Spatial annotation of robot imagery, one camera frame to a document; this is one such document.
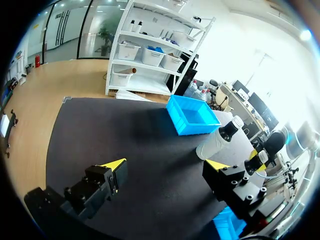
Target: plastic bottle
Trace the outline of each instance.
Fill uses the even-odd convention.
[[[207,86],[207,85],[202,85],[202,86],[199,87],[199,90],[200,90],[200,91],[202,91],[202,90],[207,91],[207,89],[208,89],[208,86]]]
[[[233,119],[223,127],[219,127],[215,132],[211,133],[208,139],[202,142],[196,148],[197,156],[206,160],[223,149],[231,142],[232,136],[244,125],[244,122],[239,116],[234,116]]]
[[[194,99],[206,101],[206,91],[204,89],[202,91],[196,90],[196,91],[194,91],[194,93],[191,97]]]
[[[189,84],[188,88],[185,90],[183,96],[191,98],[197,89],[198,89],[197,80],[193,80],[193,82]]]
[[[210,90],[209,90],[209,89],[206,90],[206,93],[205,93],[205,101],[206,101],[207,103],[210,103],[210,102],[211,102],[211,93],[210,93]]]
[[[138,26],[136,26],[135,32],[140,33],[141,28],[142,28],[142,21],[139,22]]]
[[[129,28],[128,28],[129,32],[132,32],[132,29],[134,29],[134,25],[135,25],[135,20],[132,20],[131,23],[129,24]]]

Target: black table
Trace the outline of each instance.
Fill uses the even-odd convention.
[[[215,112],[225,125],[231,116]],[[165,104],[123,99],[73,98],[52,131],[46,183],[58,193],[85,168],[127,159],[128,181],[86,224],[121,239],[215,239],[212,223],[225,206],[202,177],[195,148],[207,134],[178,136]],[[234,165],[253,150],[243,131],[212,157]]]

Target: black cable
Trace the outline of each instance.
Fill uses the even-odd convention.
[[[260,239],[260,240],[274,240],[274,238],[262,235],[250,235],[240,238],[239,240],[247,240],[247,239]]]

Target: blue container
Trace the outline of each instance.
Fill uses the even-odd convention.
[[[156,52],[159,52],[159,53],[162,53],[164,54],[164,51],[162,51],[162,48],[161,47],[153,47],[153,46],[148,46],[148,49],[149,50],[152,50],[152,51],[156,51]]]
[[[238,240],[247,225],[244,220],[238,219],[228,206],[213,219],[213,222],[221,240]]]
[[[201,100],[171,95],[166,109],[179,136],[210,134],[221,126],[214,112]]]

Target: white storage box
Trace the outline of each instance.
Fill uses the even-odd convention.
[[[179,67],[185,60],[181,59],[180,57],[175,57],[172,55],[165,55],[161,61],[161,65],[164,69],[168,69],[171,71],[178,71]]]
[[[181,31],[173,31],[171,40],[174,40],[180,47],[189,50],[196,39]]]
[[[118,87],[126,87],[132,75],[133,73],[131,74],[116,73],[114,70],[112,70],[110,85],[118,86]]]
[[[165,53],[153,51],[144,47],[142,51],[142,62],[147,65],[158,67],[165,55]]]
[[[119,43],[119,59],[124,60],[135,60],[138,50],[141,47],[133,42],[124,41],[123,43]]]

